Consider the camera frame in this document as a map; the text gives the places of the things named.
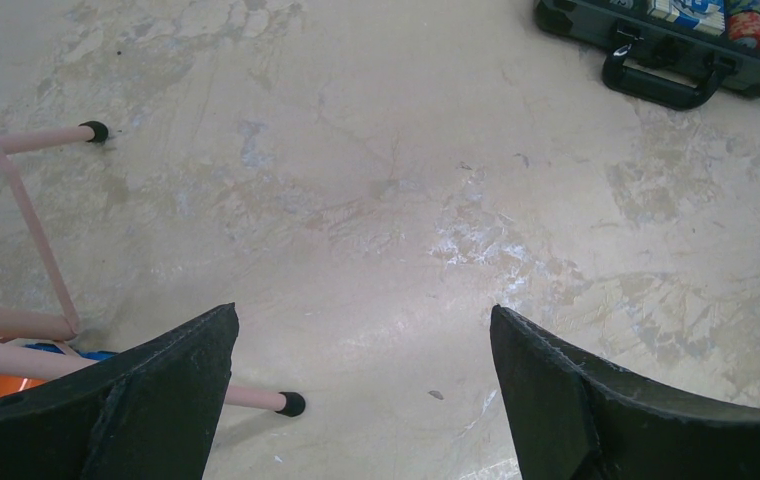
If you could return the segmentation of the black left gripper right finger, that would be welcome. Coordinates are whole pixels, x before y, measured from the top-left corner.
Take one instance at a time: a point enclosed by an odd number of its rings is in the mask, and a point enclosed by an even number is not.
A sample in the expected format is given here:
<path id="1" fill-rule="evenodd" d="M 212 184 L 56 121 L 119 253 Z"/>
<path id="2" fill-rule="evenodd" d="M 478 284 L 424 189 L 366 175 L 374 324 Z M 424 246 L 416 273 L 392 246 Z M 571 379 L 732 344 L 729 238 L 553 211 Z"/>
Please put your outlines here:
<path id="1" fill-rule="evenodd" d="M 760 479 L 760 408 L 662 384 L 503 306 L 490 343 L 526 479 Z"/>

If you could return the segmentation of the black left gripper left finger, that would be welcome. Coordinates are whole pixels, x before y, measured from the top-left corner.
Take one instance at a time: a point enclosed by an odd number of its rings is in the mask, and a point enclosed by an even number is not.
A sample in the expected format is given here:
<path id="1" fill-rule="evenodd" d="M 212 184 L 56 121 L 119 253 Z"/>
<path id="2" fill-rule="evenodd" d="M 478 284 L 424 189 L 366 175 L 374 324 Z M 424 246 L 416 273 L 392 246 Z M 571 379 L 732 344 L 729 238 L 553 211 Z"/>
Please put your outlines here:
<path id="1" fill-rule="evenodd" d="M 233 304 L 0 399 L 0 479 L 198 479 L 230 380 Z"/>

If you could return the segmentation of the black poker chip case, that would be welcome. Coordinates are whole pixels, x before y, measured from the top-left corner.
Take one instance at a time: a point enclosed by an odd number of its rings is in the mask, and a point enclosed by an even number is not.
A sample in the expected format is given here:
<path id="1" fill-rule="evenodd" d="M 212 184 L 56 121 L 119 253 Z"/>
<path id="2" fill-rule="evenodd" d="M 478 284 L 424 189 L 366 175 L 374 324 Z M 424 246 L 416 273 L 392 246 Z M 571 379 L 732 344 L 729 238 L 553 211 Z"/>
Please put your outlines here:
<path id="1" fill-rule="evenodd" d="M 648 1 L 537 1 L 543 31 L 606 53 L 601 79 L 611 90 L 687 111 L 718 90 L 760 98 L 760 49 L 690 30 L 646 12 Z"/>

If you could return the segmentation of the blue playing card deck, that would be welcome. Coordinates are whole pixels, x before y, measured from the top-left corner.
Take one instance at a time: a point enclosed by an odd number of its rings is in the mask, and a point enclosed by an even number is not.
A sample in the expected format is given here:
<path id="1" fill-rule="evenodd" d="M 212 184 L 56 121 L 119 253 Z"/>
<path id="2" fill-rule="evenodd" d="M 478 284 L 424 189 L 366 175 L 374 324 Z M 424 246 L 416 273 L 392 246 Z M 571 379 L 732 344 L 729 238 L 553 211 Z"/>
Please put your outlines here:
<path id="1" fill-rule="evenodd" d="M 646 12 L 654 18 L 713 36 L 725 32 L 725 6 L 721 0 L 650 0 Z"/>

